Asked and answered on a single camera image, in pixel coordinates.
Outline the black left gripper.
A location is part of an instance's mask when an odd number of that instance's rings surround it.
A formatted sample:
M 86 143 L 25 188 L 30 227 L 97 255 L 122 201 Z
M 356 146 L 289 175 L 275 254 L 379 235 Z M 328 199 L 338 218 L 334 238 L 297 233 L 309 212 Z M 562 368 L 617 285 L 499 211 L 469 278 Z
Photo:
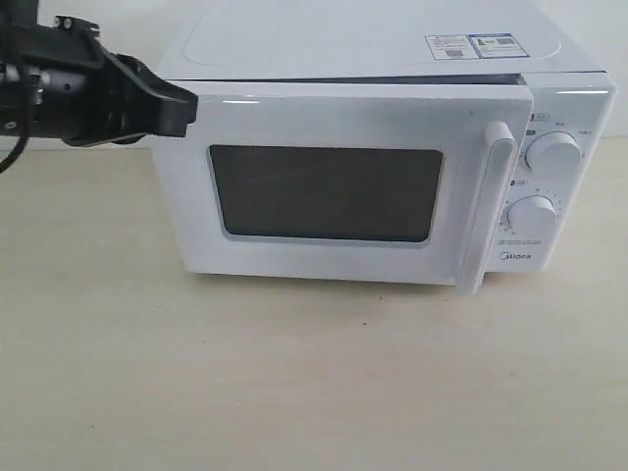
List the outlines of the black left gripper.
M 70 146 L 120 145 L 148 134 L 185 137 L 196 121 L 198 96 L 155 75 L 143 62 L 102 51 L 103 67 L 87 76 L 75 117 L 78 129 L 63 139 Z

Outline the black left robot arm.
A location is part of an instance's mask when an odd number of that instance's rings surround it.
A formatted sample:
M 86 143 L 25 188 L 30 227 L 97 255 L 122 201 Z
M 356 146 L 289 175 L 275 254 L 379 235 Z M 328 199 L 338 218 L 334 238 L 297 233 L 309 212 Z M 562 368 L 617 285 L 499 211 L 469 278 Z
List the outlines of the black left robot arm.
M 184 137 L 197 117 L 193 92 L 100 42 L 97 24 L 37 20 L 35 1 L 1 4 L 1 133 L 28 123 L 34 138 L 73 147 L 127 145 L 148 135 Z

